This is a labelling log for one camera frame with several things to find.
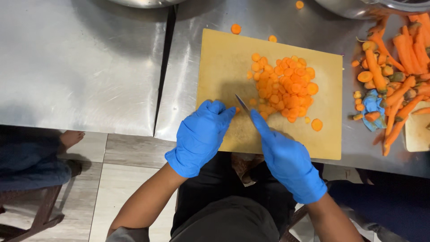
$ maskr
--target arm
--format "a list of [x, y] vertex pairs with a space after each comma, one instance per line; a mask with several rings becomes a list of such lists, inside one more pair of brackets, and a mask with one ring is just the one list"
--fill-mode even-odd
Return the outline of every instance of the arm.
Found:
[[175, 190], [187, 178], [197, 176], [200, 168], [215, 156], [235, 113], [235, 107], [226, 109], [220, 101], [204, 101], [186, 117], [176, 134], [176, 147], [164, 155], [168, 163], [125, 202], [107, 235], [121, 226], [152, 225]]
[[146, 228], [152, 225], [175, 190], [187, 178], [181, 177], [168, 163], [143, 183], [125, 202], [112, 222], [109, 236], [120, 226]]
[[264, 159], [272, 175], [307, 205], [309, 216], [321, 241], [362, 242], [362, 237], [339, 206], [327, 194], [327, 186], [310, 162], [305, 146], [281, 133], [271, 131], [255, 110], [251, 118], [261, 134]]
[[363, 242], [355, 226], [328, 193], [307, 206], [310, 220], [322, 242]]

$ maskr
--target stainless steel bowl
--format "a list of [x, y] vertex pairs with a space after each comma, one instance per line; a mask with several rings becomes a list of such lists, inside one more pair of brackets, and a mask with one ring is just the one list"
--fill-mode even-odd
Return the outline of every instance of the stainless steel bowl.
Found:
[[141, 9], [153, 9], [171, 6], [185, 0], [110, 0], [114, 3], [118, 3], [124, 6], [141, 8]]
[[349, 19], [372, 19], [389, 14], [430, 11], [430, 0], [315, 0], [327, 10]]

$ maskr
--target cutting board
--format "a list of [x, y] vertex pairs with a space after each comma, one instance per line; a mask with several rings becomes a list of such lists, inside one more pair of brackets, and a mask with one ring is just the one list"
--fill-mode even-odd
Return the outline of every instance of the cutting board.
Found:
[[[304, 117], [290, 123], [279, 112], [270, 115], [267, 123], [305, 145], [312, 158], [340, 160], [341, 55], [204, 29], [196, 108], [207, 99], [220, 100], [227, 108], [240, 107], [234, 95], [237, 93], [249, 108], [257, 109], [257, 106], [249, 105], [251, 98], [259, 99], [255, 81], [246, 78], [253, 63], [253, 53], [267, 57], [272, 66], [276, 66], [277, 59], [296, 55], [315, 69], [316, 77], [312, 81], [319, 85], [319, 92], [313, 96], [313, 105], [306, 116], [311, 120], [319, 118], [323, 122], [322, 130], [314, 131], [310, 123], [304, 122]], [[261, 137], [245, 112], [239, 112], [233, 118], [219, 150], [262, 154]]]
[[[419, 102], [413, 111], [430, 107], [430, 102]], [[405, 124], [406, 149], [409, 152], [429, 151], [430, 130], [426, 129], [430, 123], [430, 114], [409, 115]]]

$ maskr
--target stainless steel table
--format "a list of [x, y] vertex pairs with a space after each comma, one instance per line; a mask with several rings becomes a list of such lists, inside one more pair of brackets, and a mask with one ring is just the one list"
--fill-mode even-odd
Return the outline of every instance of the stainless steel table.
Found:
[[153, 136], [168, 9], [0, 8], [0, 124]]
[[[390, 17], [385, 36], [394, 36], [402, 25]], [[426, 153], [409, 153], [400, 137], [388, 157], [372, 142], [378, 132], [370, 132], [362, 122], [348, 119], [356, 113], [353, 91], [362, 89], [355, 80], [351, 62], [360, 53], [356, 36], [365, 38], [372, 22], [344, 19], [307, 1], [301, 10], [295, 1], [284, 0], [188, 0], [179, 5], [169, 55], [155, 137], [176, 140], [180, 122], [195, 110], [203, 28], [230, 32], [233, 23], [242, 26], [243, 36], [266, 40], [274, 34], [279, 43], [344, 54], [342, 159], [314, 161], [387, 171], [430, 178]]]

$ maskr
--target gloved hand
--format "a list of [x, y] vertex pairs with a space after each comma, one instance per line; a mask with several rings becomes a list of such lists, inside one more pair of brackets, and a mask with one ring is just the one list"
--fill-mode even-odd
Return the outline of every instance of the gloved hand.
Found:
[[179, 126], [176, 147], [164, 157], [182, 177], [195, 177], [221, 146], [236, 108], [225, 108], [220, 101], [204, 101]]
[[327, 186], [310, 162], [306, 147], [271, 131], [257, 111], [251, 110], [251, 118], [261, 134], [264, 159], [273, 177], [293, 194], [298, 203], [318, 201], [327, 191]]

